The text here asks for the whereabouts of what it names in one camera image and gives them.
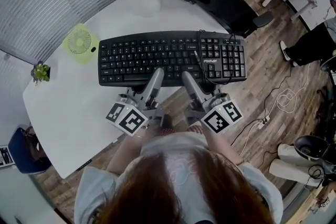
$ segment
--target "yellow-green fan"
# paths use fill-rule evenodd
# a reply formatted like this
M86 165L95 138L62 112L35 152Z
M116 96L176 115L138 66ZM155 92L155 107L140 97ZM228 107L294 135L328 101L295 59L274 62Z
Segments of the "yellow-green fan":
M84 24L78 24L63 40L63 48L76 62L86 64L98 51L99 39Z

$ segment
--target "small potted plant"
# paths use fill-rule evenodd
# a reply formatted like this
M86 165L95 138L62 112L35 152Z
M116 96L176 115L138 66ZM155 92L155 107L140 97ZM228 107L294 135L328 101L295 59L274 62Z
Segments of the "small potted plant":
M49 81L50 66L44 65L43 61L39 61L30 72L33 81L38 84L39 81Z

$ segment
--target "white sneaker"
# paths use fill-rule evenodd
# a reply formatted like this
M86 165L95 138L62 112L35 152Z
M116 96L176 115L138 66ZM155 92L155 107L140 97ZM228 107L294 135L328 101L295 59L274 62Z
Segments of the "white sneaker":
M281 51L282 51L282 54L283 54L283 56L284 56L284 59L285 59L286 61L289 61L290 58L289 58L288 55L285 53L285 49L287 49L287 46L286 46L286 44L285 44L283 41L280 41L280 49L281 49Z

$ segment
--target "black keyboard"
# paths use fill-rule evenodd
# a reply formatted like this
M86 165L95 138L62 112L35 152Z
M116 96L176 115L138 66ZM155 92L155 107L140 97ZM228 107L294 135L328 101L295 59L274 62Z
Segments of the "black keyboard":
M205 78L195 51L203 56ZM198 83L246 80L244 41L229 34L198 31L163 31L102 40L99 43L98 76L102 86L134 87L164 69L163 87L182 86L182 72Z

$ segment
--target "black office chair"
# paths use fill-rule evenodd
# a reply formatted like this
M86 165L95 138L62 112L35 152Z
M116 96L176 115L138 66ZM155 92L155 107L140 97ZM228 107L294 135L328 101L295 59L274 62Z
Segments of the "black office chair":
M257 28L273 20L271 12L258 16L244 0L185 0L197 3L213 16L230 34L246 38Z

